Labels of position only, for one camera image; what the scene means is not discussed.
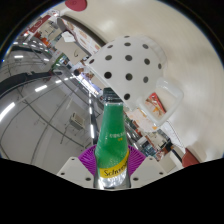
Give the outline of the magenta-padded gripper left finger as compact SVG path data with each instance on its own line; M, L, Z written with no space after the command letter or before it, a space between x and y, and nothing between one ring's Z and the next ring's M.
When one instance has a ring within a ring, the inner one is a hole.
M95 174L97 171L94 155L96 146L82 152L78 157L70 157L57 175L78 186L93 189L95 186Z

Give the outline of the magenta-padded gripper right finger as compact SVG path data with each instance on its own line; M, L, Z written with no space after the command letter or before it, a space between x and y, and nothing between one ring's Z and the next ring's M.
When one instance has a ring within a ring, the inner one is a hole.
M167 175L154 157L146 157L132 146L129 147L127 171L131 188L143 187Z

